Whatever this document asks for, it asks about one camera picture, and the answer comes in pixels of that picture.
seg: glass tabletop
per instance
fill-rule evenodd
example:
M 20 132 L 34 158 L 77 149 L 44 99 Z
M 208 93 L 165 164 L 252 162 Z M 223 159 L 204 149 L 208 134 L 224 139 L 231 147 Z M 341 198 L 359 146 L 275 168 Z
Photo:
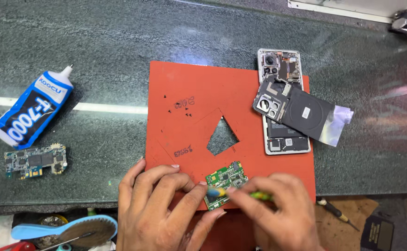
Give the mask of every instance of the glass tabletop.
M 407 39 L 397 34 L 178 0 L 2 0 L 0 116 L 43 71 L 74 64 L 75 89 L 33 145 L 66 145 L 69 167 L 7 180 L 13 149 L 0 141 L 0 205 L 116 201 L 145 153 L 149 62 L 255 69 L 259 48 L 300 51 L 311 93 L 355 111 L 337 147 L 314 142 L 318 194 L 407 192 Z

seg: glue tube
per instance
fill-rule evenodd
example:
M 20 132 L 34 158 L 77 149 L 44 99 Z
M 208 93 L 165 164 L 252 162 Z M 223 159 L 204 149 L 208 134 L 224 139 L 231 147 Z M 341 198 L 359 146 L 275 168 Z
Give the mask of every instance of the glue tube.
M 44 72 L 25 90 L 0 117 L 1 140 L 17 150 L 33 144 L 72 92 L 72 66 L 60 73 Z

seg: black plastic card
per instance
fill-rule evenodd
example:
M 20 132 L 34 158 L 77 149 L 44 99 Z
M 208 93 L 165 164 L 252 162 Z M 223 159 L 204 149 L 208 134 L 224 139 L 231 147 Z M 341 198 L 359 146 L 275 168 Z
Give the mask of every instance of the black plastic card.
M 371 215 L 366 219 L 360 246 L 376 251 L 390 251 L 394 235 L 394 224 Z

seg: triangular cutout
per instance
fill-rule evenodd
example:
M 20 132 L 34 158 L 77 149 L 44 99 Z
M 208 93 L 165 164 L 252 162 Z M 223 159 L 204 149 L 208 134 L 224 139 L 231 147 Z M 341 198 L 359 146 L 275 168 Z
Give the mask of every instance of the triangular cutout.
M 216 129 L 211 135 L 210 141 L 206 148 L 214 155 L 229 149 L 234 144 L 238 143 L 236 135 L 233 133 L 225 118 L 222 117 L 217 123 Z

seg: camera lens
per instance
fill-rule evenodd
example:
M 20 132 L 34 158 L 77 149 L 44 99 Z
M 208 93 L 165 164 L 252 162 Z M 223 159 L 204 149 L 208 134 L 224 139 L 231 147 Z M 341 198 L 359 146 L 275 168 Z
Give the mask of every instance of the camera lens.
M 275 60 L 273 59 L 272 56 L 267 56 L 265 58 L 265 61 L 267 62 L 267 64 L 274 64 L 275 63 Z

